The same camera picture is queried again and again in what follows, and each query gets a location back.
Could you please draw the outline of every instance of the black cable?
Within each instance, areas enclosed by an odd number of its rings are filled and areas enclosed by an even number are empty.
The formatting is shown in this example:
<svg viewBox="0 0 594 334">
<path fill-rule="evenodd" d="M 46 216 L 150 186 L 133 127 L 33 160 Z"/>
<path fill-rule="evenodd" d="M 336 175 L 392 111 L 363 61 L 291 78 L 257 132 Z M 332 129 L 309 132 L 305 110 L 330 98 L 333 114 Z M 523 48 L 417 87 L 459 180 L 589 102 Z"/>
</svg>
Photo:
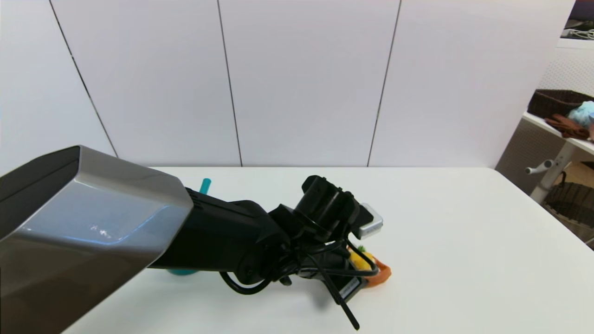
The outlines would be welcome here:
<svg viewBox="0 0 594 334">
<path fill-rule="evenodd" d="M 317 268 L 301 268 L 299 272 L 302 273 L 318 273 L 320 272 Z M 335 275 L 335 276 L 353 276 L 353 277 L 371 277 L 379 274 L 379 268 L 375 268 L 375 270 L 343 270 L 343 269 L 326 269 L 328 275 Z"/>
<path fill-rule="evenodd" d="M 279 278 L 285 277 L 285 276 L 289 276 L 292 275 L 294 273 L 299 272 L 299 266 L 295 263 L 289 263 L 285 266 L 283 266 L 280 270 L 279 270 Z"/>
<path fill-rule="evenodd" d="M 373 262 L 365 254 L 363 254 L 363 252 L 360 251 L 357 247 L 355 247 L 348 238 L 346 238 L 346 243 L 349 245 L 350 249 L 352 249 L 355 252 L 355 254 L 357 254 L 358 256 L 361 256 L 365 260 L 365 262 L 367 262 L 367 264 L 371 266 L 371 270 L 375 271 L 375 274 L 377 275 L 377 273 L 379 272 L 379 269 L 375 265 L 375 262 Z"/>
<path fill-rule="evenodd" d="M 225 283 L 227 283 L 227 285 L 229 285 L 230 288 L 232 288 L 235 292 L 238 292 L 242 295 L 257 294 L 258 292 L 262 291 L 265 287 L 267 287 L 268 284 L 270 284 L 270 280 L 265 279 L 262 282 L 260 282 L 260 284 L 254 286 L 253 288 L 246 288 L 244 286 L 240 286 L 239 284 L 237 284 L 233 279 L 231 279 L 231 277 L 229 277 L 228 273 L 220 272 L 219 274 L 223 278 L 223 281 Z"/>
<path fill-rule="evenodd" d="M 562 171 L 561 175 L 563 176 L 561 178 L 561 188 L 563 188 L 563 186 L 565 186 L 565 178 L 567 178 L 567 173 L 565 171 Z"/>
<path fill-rule="evenodd" d="M 333 251 L 337 248 L 340 248 L 340 246 L 342 246 L 342 240 L 337 240 L 329 245 L 317 245 L 317 246 L 312 246 L 310 248 L 305 249 L 305 252 L 308 254 L 320 254 L 320 253 L 325 253 L 327 251 Z"/>
<path fill-rule="evenodd" d="M 342 298 L 342 296 L 340 295 L 340 292 L 336 288 L 336 285 L 334 285 L 334 283 L 332 282 L 332 280 L 330 279 L 330 277 L 328 276 L 328 274 L 326 273 L 324 268 L 322 266 L 320 266 L 318 261 L 313 256 L 311 256 L 309 254 L 306 254 L 306 255 L 311 259 L 311 261 L 314 263 L 314 265 L 316 267 L 318 267 L 318 269 L 320 270 L 320 273 L 322 274 L 322 276 L 324 277 L 324 280 L 326 282 L 326 287 L 328 288 L 328 291 L 330 291 L 330 294 L 332 296 L 334 296 L 335 300 L 338 301 L 338 303 L 342 307 L 342 310 L 345 312 L 346 316 L 349 318 L 350 323 L 353 325 L 355 330 L 359 330 L 359 328 L 361 328 L 359 325 L 359 322 L 357 321 L 357 319 L 355 318 L 353 313 L 350 311 L 349 307 L 346 305 L 346 301 L 344 300 L 344 298 Z"/>
</svg>

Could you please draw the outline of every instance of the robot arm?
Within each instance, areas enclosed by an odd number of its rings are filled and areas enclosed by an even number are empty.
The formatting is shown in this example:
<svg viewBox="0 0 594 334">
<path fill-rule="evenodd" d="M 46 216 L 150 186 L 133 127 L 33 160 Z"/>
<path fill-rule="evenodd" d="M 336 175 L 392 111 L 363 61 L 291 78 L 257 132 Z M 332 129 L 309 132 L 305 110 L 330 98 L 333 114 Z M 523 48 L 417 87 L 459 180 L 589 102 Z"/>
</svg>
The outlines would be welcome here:
<svg viewBox="0 0 594 334">
<path fill-rule="evenodd" d="M 38 157 L 0 178 L 2 329 L 61 332 L 147 267 L 217 271 L 242 294 L 320 279 L 358 329 L 346 300 L 378 269 L 347 236 L 381 218 L 322 177 L 302 190 L 295 209 L 267 213 L 83 146 Z M 372 270 L 356 270 L 347 247 Z"/>
</svg>

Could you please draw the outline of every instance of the panel seam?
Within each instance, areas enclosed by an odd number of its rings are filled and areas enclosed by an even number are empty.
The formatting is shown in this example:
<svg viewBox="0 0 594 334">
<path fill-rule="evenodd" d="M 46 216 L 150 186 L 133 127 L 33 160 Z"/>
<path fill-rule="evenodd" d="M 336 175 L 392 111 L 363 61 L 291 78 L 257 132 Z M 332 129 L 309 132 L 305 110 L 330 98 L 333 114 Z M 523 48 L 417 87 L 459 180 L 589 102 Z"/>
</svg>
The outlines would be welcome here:
<svg viewBox="0 0 594 334">
<path fill-rule="evenodd" d="M 89 93 L 89 90 L 87 89 L 87 85 L 84 83 L 83 76 L 80 74 L 80 70 L 78 69 L 76 60 L 74 59 L 74 56 L 72 55 L 72 51 L 70 50 L 70 45 L 68 45 L 68 41 L 66 40 L 66 35 L 64 35 L 64 31 L 62 30 L 62 26 L 60 25 L 60 20 L 58 19 L 58 15 L 56 15 L 56 10 L 53 8 L 52 0 L 48 0 L 48 1 L 49 1 L 49 5 L 52 7 L 53 16 L 56 18 L 56 22 L 58 23 L 58 28 L 60 29 L 60 33 L 62 33 L 62 38 L 64 39 L 64 43 L 66 43 L 66 48 L 68 48 L 68 53 L 70 53 L 70 58 L 72 58 L 72 63 L 74 63 L 74 68 L 76 68 L 78 77 L 80 78 L 80 81 L 83 83 L 84 90 L 85 90 L 85 92 L 87 92 L 87 96 L 89 97 L 89 101 L 91 101 L 91 106 L 93 106 L 95 115 L 97 115 L 97 119 L 99 119 L 99 123 L 101 124 L 101 127 L 103 128 L 105 137 L 107 137 L 109 145 L 111 146 L 115 156 L 119 157 L 118 152 L 115 150 L 115 147 L 113 146 L 113 142 L 112 142 L 111 138 L 109 137 L 107 129 L 105 128 L 105 124 L 103 123 L 103 120 L 101 119 L 101 116 L 99 115 L 99 112 L 97 111 L 97 108 L 95 107 L 95 103 L 93 102 L 93 99 L 91 98 L 91 94 Z"/>
<path fill-rule="evenodd" d="M 223 17 L 221 15 L 221 5 L 217 0 L 217 7 L 219 9 L 219 23 L 221 26 L 221 37 L 223 38 L 223 52 L 225 53 L 225 65 L 227 66 L 227 80 L 229 81 L 229 94 L 231 95 L 231 108 L 233 109 L 233 121 L 235 123 L 235 134 L 237 135 L 237 151 L 239 152 L 239 165 L 244 166 L 244 161 L 241 158 L 241 145 L 239 144 L 239 130 L 237 127 L 237 116 L 235 115 L 235 101 L 233 100 L 233 89 L 231 88 L 231 73 L 229 72 L 229 60 L 227 59 L 227 46 L 225 44 L 225 33 L 223 31 Z"/>
<path fill-rule="evenodd" d="M 375 141 L 375 132 L 377 131 L 377 122 L 380 118 L 381 102 L 384 99 L 384 89 L 386 88 L 386 79 L 388 78 L 388 70 L 390 69 L 390 60 L 392 59 L 392 49 L 394 48 L 394 37 L 396 36 L 396 27 L 398 26 L 398 18 L 400 17 L 400 8 L 402 7 L 403 1 L 405 1 L 405 0 L 400 0 L 400 2 L 398 3 L 398 12 L 396 12 L 396 22 L 394 23 L 394 32 L 392 32 L 392 41 L 390 43 L 390 53 L 388 54 L 388 63 L 386 64 L 386 73 L 384 74 L 384 83 L 381 86 L 380 104 L 377 107 L 377 114 L 375 116 L 375 126 L 373 129 L 373 136 L 371 137 L 371 147 L 369 147 L 369 156 L 367 157 L 367 167 L 369 167 L 369 162 L 371 161 L 371 152 L 373 151 L 373 143 Z"/>
</svg>

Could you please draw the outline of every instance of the white shelf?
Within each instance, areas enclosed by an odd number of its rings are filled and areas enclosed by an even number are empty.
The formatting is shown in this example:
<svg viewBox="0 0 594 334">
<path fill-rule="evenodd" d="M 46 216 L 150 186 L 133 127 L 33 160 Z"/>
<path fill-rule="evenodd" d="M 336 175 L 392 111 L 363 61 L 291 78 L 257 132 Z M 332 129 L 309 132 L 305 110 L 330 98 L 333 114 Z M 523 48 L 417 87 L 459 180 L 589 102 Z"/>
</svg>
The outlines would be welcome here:
<svg viewBox="0 0 594 334">
<path fill-rule="evenodd" d="M 559 42 L 557 42 L 557 47 L 564 49 L 594 50 L 594 40 L 560 38 Z"/>
<path fill-rule="evenodd" d="M 548 132 L 554 134 L 555 136 L 562 138 L 561 133 L 559 131 L 557 131 L 555 128 L 553 128 L 552 126 L 548 125 L 544 119 L 542 119 L 538 116 L 529 114 L 527 112 L 524 113 L 522 118 L 529 121 L 530 123 L 538 126 L 539 128 L 547 130 Z M 589 154 L 594 155 L 594 144 L 592 142 L 589 142 L 587 140 L 579 140 L 579 139 L 575 139 L 575 138 L 564 138 L 564 139 L 567 140 L 568 142 L 570 142 L 571 144 L 574 144 L 576 147 L 588 152 Z"/>
</svg>

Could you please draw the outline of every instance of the light blue cloth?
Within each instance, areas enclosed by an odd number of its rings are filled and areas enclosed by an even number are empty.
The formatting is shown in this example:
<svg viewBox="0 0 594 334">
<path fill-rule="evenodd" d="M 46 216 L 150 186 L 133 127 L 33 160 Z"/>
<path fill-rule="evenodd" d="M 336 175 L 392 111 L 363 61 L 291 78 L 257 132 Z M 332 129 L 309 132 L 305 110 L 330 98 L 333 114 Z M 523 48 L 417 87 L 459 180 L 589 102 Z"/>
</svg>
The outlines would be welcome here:
<svg viewBox="0 0 594 334">
<path fill-rule="evenodd" d="M 567 118 L 578 123 L 582 127 L 589 128 L 592 124 L 590 114 L 594 114 L 594 102 L 586 101 L 581 106 L 569 112 Z"/>
</svg>

